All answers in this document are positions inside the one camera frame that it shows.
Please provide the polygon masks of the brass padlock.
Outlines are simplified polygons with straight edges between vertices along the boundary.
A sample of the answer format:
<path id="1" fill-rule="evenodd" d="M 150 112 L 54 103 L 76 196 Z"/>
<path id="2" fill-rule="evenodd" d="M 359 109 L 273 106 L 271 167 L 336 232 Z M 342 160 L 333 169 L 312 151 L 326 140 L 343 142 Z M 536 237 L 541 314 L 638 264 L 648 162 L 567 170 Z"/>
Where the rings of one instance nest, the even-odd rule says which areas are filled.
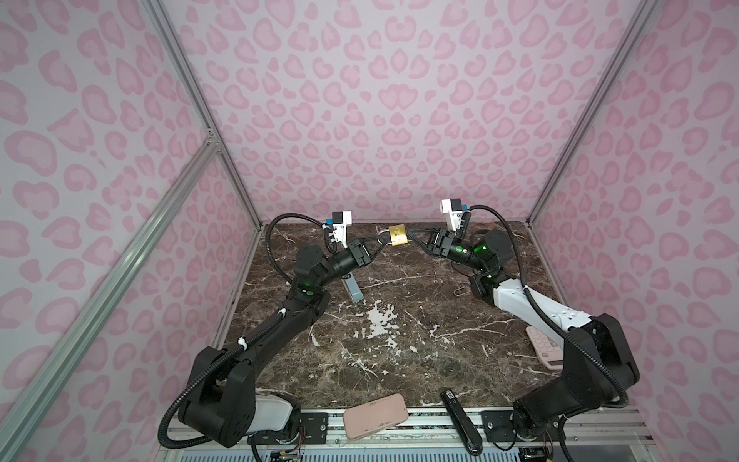
<path id="1" fill-rule="evenodd" d="M 408 243 L 406 228 L 404 224 L 397 224 L 388 228 L 390 243 L 392 246 L 402 246 Z"/>

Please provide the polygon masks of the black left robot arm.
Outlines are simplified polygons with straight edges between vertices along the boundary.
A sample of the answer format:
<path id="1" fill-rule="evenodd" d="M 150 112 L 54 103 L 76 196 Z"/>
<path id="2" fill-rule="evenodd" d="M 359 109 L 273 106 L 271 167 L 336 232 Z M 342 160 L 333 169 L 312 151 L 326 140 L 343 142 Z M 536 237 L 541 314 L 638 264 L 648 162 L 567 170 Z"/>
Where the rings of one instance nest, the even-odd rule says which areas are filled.
<path id="1" fill-rule="evenodd" d="M 331 299 L 327 285 L 373 263 L 388 244 L 381 236 L 360 238 L 331 255 L 314 244 L 302 246 L 278 309 L 234 346 L 204 348 L 196 356 L 187 386 L 159 424 L 160 445 L 180 450 L 216 442 L 231 448 L 255 433 L 281 440 L 296 437 L 299 403 L 279 394 L 258 394 L 257 379 L 294 337 L 323 315 Z"/>

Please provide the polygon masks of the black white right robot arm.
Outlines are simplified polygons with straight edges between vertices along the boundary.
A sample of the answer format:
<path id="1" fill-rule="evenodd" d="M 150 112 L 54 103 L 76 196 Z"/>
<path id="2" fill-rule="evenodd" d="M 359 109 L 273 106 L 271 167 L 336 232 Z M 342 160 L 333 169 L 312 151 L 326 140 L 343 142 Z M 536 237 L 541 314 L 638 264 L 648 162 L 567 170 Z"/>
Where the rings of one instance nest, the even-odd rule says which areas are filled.
<path id="1" fill-rule="evenodd" d="M 471 269 L 477 300 L 524 321 L 561 348 L 558 378 L 513 404 L 511 423 L 519 438 L 538 437 L 562 417 L 629 404 L 627 391 L 639 382 L 640 372 L 621 323 L 607 314 L 569 308 L 530 288 L 522 275 L 506 271 L 509 261 L 520 259 L 510 233 L 490 230 L 471 242 L 444 228 L 417 228 L 407 237 L 428 255 Z"/>

